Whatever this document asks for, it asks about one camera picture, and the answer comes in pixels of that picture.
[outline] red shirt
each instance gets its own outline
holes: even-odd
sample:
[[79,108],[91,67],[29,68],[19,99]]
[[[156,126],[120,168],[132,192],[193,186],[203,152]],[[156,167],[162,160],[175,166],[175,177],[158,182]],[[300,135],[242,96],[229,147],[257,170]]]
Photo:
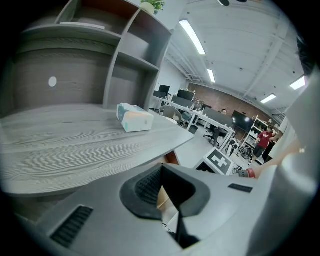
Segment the red shirt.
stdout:
[[258,143],[258,146],[266,149],[269,145],[269,139],[272,137],[272,132],[261,132],[259,135],[258,135],[258,138],[260,138],[260,141]]

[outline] hole in wall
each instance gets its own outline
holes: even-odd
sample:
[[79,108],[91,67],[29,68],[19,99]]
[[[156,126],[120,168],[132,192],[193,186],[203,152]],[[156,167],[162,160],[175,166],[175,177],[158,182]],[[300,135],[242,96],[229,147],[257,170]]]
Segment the hole in wall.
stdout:
[[50,87],[55,87],[57,84],[57,78],[55,76],[50,77],[48,83]]

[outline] tissue box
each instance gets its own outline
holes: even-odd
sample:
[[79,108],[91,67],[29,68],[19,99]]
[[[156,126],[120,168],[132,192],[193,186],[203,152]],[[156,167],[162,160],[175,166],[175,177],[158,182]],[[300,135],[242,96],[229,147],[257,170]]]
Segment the tissue box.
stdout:
[[127,103],[117,105],[116,117],[127,133],[150,130],[155,118],[141,107]]

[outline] potted plant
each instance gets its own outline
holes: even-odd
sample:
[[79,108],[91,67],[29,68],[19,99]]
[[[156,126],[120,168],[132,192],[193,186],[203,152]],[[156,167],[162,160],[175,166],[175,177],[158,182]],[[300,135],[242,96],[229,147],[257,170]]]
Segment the potted plant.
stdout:
[[157,15],[159,10],[163,11],[164,6],[163,0],[141,0],[140,4],[140,7],[151,15]]

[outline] floor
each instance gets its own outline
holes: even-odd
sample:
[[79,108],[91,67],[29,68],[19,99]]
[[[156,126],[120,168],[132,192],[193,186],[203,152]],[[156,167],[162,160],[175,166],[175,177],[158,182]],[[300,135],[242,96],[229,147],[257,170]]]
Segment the floor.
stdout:
[[[207,137],[203,137],[203,135],[209,134],[206,132],[207,129],[205,129],[202,125],[198,125],[198,127],[198,130],[194,134],[195,138],[175,150],[178,162],[183,167],[195,167],[195,165],[203,158],[203,156],[214,147],[212,144],[213,141],[209,143],[209,139]],[[223,138],[219,137],[218,143],[221,145],[223,140]],[[256,162],[253,162],[251,165],[249,165],[249,162],[242,157],[237,156],[236,152],[234,152],[230,158],[236,165],[242,167],[243,169],[247,169],[248,167],[255,168],[259,166],[259,164]]]

